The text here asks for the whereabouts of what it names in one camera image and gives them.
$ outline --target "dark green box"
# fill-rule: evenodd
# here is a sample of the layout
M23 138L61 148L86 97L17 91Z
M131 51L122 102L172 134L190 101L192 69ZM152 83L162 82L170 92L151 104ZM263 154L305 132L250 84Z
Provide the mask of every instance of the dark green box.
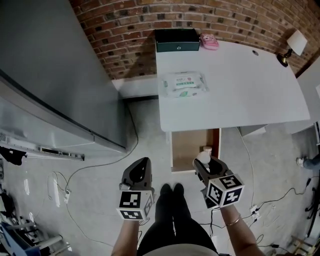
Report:
M155 44L158 53L199 51L200 39L194 28L156 29Z

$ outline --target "gray refrigerator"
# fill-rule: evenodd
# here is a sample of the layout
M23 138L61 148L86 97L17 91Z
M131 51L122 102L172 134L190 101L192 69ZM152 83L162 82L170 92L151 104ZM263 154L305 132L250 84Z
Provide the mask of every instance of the gray refrigerator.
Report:
M68 0L0 0L0 35L1 146L126 151L124 103Z

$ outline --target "wet wipes package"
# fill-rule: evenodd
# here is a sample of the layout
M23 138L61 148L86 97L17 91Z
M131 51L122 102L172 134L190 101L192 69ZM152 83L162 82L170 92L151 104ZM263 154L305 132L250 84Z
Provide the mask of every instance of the wet wipes package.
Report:
M196 71L167 73L158 82L159 95L168 98L194 97L209 91L204 75Z

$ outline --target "black pants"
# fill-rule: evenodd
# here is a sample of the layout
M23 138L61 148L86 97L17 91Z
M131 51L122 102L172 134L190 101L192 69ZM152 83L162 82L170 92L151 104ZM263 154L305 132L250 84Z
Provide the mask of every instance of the black pants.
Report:
M137 256L175 244L199 245L217 252L207 232L191 218L185 197L171 192L160 195L155 207L155 222L145 233Z

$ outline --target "person's arm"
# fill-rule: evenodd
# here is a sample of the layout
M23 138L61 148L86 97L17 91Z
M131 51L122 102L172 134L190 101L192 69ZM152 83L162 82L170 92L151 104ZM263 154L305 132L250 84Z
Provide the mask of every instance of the person's arm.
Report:
M138 246L139 221L124 220L111 256L136 256Z
M224 223L234 223L239 212L233 205L221 208ZM258 248L256 238L242 218L233 225L226 226L236 256L264 256Z

